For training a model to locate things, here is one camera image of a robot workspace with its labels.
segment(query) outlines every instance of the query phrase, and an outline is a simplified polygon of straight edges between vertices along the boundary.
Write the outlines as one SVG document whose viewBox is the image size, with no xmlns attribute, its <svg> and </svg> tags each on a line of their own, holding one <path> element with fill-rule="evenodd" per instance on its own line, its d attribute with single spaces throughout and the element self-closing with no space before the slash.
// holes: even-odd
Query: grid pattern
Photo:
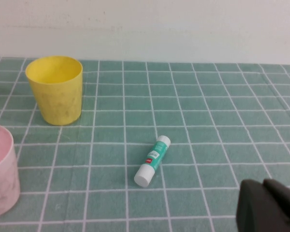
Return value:
<svg viewBox="0 0 290 232">
<path fill-rule="evenodd" d="M 290 187 L 290 65 L 83 60 L 81 117 L 55 127 L 26 80 L 32 60 L 0 58 L 21 181 L 0 232 L 233 232 L 243 179 Z M 162 134 L 172 145 L 140 188 Z"/>
</svg>

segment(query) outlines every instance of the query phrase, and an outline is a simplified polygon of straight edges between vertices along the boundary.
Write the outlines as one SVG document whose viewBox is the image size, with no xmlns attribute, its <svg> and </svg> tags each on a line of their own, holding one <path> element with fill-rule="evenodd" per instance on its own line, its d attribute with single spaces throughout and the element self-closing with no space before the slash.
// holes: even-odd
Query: black object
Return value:
<svg viewBox="0 0 290 232">
<path fill-rule="evenodd" d="M 237 204 L 239 232 L 290 232 L 290 189 L 276 180 L 243 180 Z"/>
</svg>

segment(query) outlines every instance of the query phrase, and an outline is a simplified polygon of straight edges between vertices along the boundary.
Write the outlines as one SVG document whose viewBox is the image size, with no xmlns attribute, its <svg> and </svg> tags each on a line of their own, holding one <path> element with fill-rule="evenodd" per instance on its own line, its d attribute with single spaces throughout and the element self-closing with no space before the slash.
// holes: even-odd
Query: white cap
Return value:
<svg viewBox="0 0 290 232">
<path fill-rule="evenodd" d="M 164 136 L 164 135 L 160 135 L 158 137 L 157 141 L 161 141 L 161 142 L 165 143 L 168 148 L 169 148 L 169 146 L 171 144 L 171 140 L 168 137 Z"/>
<path fill-rule="evenodd" d="M 147 187 L 155 174 L 155 169 L 148 165 L 142 164 L 134 176 L 134 181 L 141 187 Z"/>
</svg>

